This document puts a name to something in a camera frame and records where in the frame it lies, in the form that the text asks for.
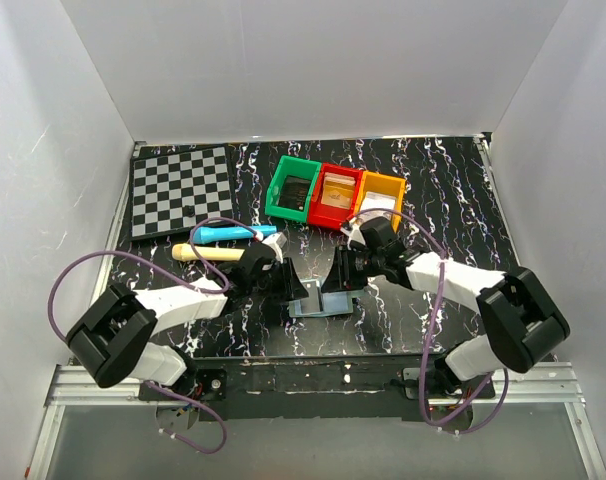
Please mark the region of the green plastic bin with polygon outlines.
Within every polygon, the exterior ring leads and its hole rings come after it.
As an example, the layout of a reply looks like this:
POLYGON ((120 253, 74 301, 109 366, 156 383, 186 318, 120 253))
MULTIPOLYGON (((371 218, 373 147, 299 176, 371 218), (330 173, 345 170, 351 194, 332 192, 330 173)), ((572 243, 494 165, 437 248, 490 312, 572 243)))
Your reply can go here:
POLYGON ((266 194, 268 216, 306 223, 322 164, 283 155, 266 194))

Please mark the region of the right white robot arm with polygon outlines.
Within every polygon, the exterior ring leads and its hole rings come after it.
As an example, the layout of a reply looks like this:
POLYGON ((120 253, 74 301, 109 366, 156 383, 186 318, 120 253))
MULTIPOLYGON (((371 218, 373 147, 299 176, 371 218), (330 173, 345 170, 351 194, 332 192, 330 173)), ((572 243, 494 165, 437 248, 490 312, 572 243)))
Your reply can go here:
POLYGON ((434 392, 453 392, 503 368, 526 373, 570 335, 567 320, 531 270, 485 270, 410 249, 385 217, 350 229, 348 243, 335 249, 321 290, 362 290, 377 276, 409 290, 441 294, 482 320, 482 335, 457 345, 428 369, 426 383, 434 392))

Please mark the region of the red plastic bin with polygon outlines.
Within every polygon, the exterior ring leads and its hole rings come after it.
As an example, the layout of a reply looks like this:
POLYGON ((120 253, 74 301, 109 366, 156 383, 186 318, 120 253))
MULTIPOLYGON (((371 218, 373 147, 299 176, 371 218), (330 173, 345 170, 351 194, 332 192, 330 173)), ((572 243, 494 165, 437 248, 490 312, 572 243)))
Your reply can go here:
POLYGON ((362 170, 323 163, 310 200, 307 223, 339 230, 354 212, 362 170))

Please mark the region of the yellow plastic bin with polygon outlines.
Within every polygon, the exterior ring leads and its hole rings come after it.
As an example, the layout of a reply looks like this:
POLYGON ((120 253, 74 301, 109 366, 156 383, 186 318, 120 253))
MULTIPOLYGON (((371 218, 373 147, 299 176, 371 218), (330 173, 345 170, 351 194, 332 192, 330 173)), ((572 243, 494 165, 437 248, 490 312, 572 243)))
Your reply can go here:
POLYGON ((364 171, 358 190, 354 213, 373 209, 373 212, 355 217, 363 223, 377 215, 383 215, 392 223, 394 231, 398 230, 401 218, 393 216, 387 210, 401 211, 406 190, 406 180, 401 177, 364 171))

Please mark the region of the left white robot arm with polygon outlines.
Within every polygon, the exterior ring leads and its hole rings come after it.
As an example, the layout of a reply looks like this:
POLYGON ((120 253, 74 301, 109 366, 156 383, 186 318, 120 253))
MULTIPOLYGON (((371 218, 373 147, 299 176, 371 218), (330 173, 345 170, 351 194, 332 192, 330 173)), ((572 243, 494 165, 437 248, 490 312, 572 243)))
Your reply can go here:
POLYGON ((64 341, 93 377, 110 388, 126 378, 174 387, 188 376, 187 356, 151 338, 180 324, 224 316, 253 295, 289 303, 309 295, 292 260, 263 244, 247 249, 237 262, 223 264, 194 282, 154 266, 175 287, 134 291, 112 285, 70 328, 64 341))

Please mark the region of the green card holder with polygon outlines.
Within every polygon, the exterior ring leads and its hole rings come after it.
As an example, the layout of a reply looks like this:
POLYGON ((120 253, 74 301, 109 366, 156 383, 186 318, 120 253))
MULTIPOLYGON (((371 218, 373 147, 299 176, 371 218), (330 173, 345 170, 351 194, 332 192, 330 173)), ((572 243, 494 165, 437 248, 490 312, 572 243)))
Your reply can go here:
POLYGON ((354 310, 354 292, 322 293, 320 282, 304 280, 308 296, 289 303, 288 313, 292 318, 326 318, 350 315, 354 310))

